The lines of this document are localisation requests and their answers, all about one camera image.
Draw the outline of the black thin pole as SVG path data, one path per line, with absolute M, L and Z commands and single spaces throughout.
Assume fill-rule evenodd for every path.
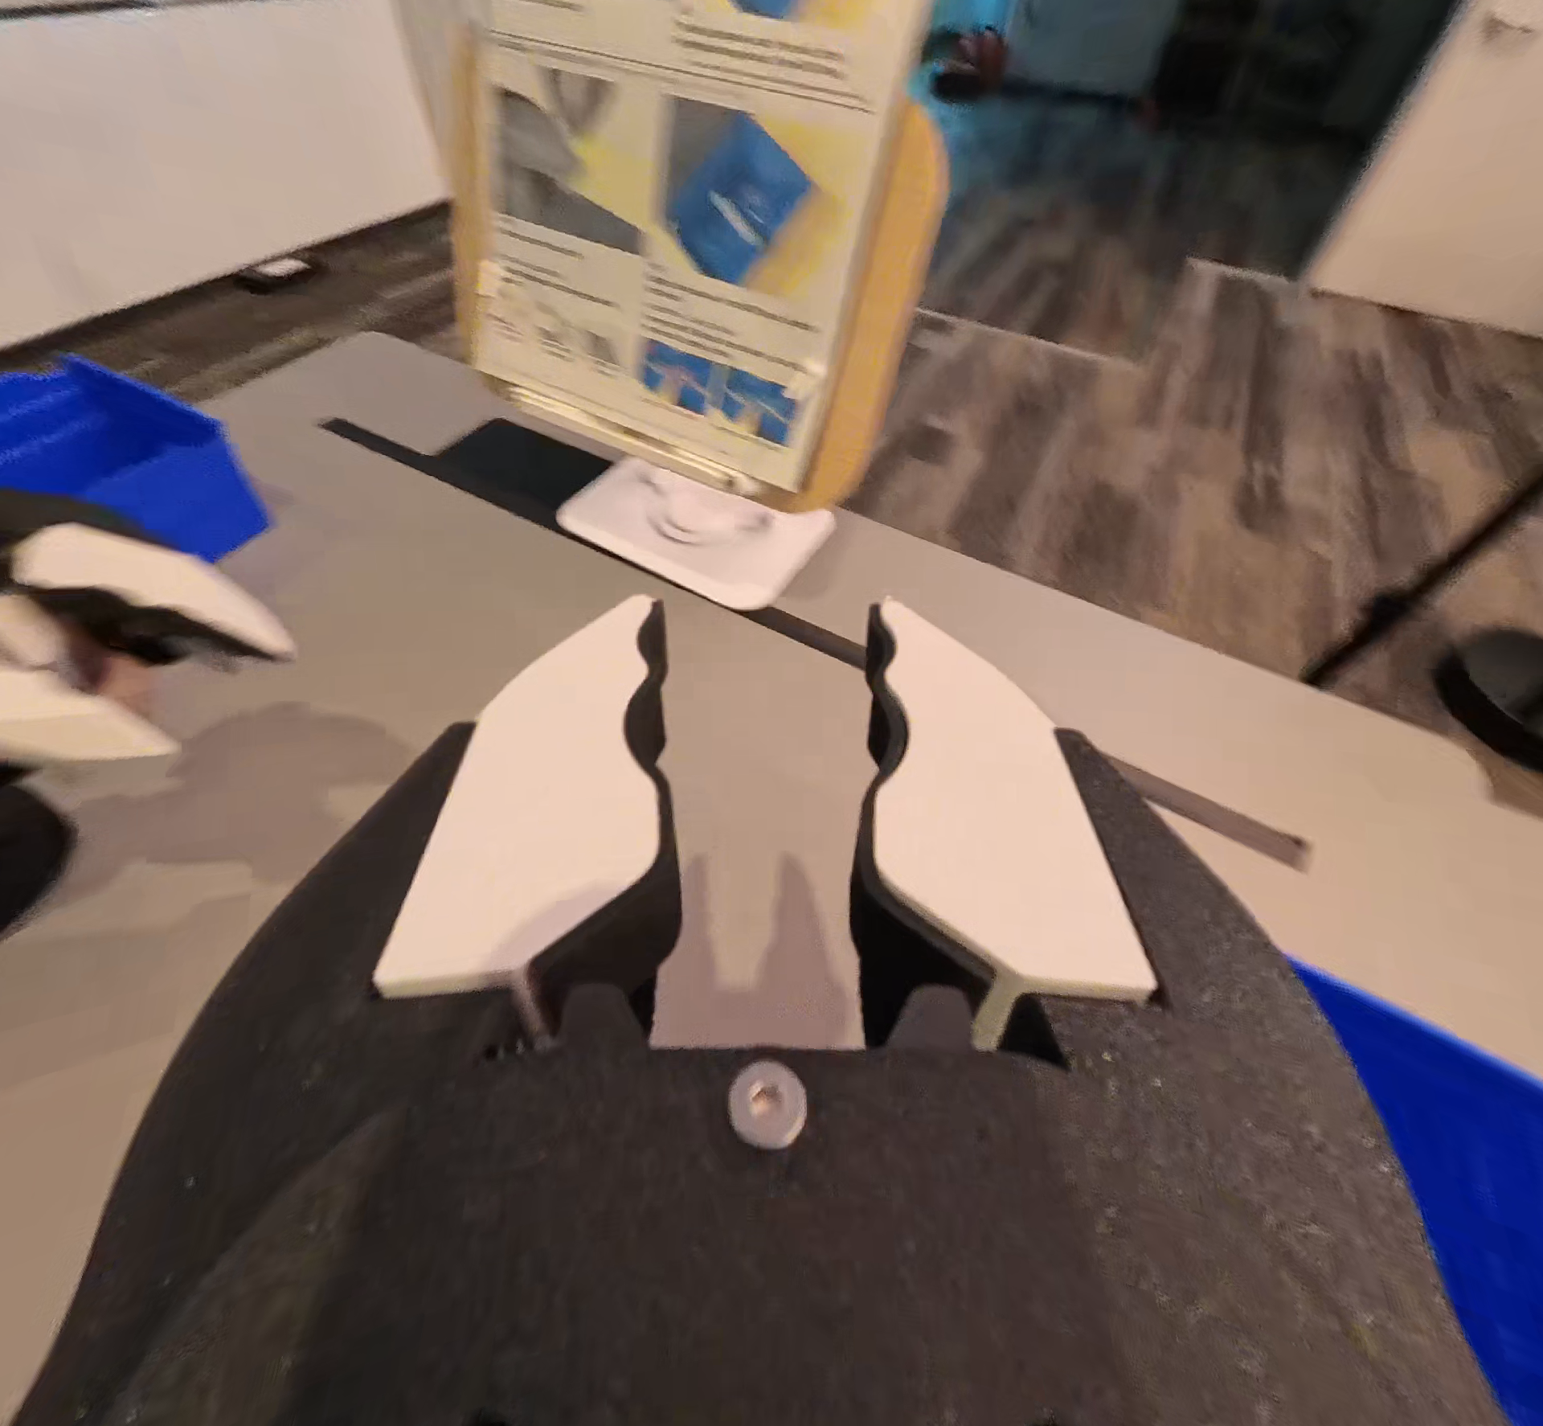
M 1300 673 L 1300 682 L 1315 689 L 1325 689 L 1337 682 L 1345 670 L 1398 633 L 1429 600 L 1464 575 L 1481 554 L 1495 548 L 1525 515 L 1536 512 L 1539 502 L 1541 466 L 1534 466 L 1498 505 L 1481 515 L 1442 554 L 1418 566 L 1407 580 L 1378 587 L 1361 605 L 1347 636 L 1306 663 Z

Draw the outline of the white board stand base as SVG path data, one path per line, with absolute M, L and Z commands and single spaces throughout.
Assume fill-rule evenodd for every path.
M 733 610 L 772 605 L 831 536 L 831 509 L 784 512 L 621 459 L 556 507 L 570 536 Z

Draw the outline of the black round floor object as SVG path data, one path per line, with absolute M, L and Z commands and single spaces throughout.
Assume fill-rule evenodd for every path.
M 1485 748 L 1541 773 L 1541 634 L 1474 631 L 1437 660 L 1434 682 L 1449 714 Z

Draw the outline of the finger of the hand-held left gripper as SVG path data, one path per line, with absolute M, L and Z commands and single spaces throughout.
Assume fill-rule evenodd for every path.
M 268 661 L 296 655 L 276 614 L 218 566 L 118 531 L 83 522 L 32 531 L 10 549 L 10 577 L 125 651 L 181 638 Z
M 1 599 L 1 760 L 88 763 L 169 756 L 149 716 L 152 670 L 23 595 Z

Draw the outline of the printed instruction board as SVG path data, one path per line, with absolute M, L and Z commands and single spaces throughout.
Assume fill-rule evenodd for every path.
M 458 312 L 500 393 L 784 509 L 889 400 L 947 162 L 935 0 L 475 0 Z

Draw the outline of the blue plastic bin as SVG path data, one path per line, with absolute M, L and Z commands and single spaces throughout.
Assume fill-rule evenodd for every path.
M 1376 1106 L 1456 1318 L 1514 1424 L 1541 1420 L 1541 1082 L 1303 960 Z
M 208 563 L 269 527 L 217 417 L 79 356 L 1 376 L 1 485 L 122 515 Z

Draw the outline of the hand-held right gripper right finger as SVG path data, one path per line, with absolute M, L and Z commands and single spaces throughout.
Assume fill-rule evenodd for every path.
M 1047 999 L 1155 998 L 1057 724 L 894 597 L 868 609 L 863 675 L 874 775 L 852 869 L 863 1040 L 892 1040 L 921 989 L 952 991 L 984 1052 L 1055 1052 Z

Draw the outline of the glass door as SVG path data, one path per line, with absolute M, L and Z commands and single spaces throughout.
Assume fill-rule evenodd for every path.
M 1298 278 L 1459 0 L 940 0 L 957 218 Z

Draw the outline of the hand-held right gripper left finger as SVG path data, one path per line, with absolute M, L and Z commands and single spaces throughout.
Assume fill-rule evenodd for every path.
M 682 931 L 665 675 L 665 605 L 636 594 L 481 707 L 378 953 L 380 998 L 500 991 L 541 1047 L 573 991 L 605 986 L 650 1038 Z

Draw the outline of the grey desk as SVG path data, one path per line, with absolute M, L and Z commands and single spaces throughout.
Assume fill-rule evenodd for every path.
M 848 512 L 772 624 L 395 458 L 505 415 L 448 358 L 358 334 L 212 410 L 269 531 L 227 560 L 298 660 L 157 678 L 171 758 L 71 765 L 74 867 L 3 936 L 1 1393 L 10 1422 L 169 1059 L 300 875 L 453 721 L 600 612 L 665 605 L 683 933 L 663 1045 L 852 1047 L 846 882 L 885 597 L 1060 726 L 1205 801 L 1162 809 L 1289 955 L 1539 1074 L 1539 818 L 1458 741 Z M 835 641 L 823 650 L 821 631 Z

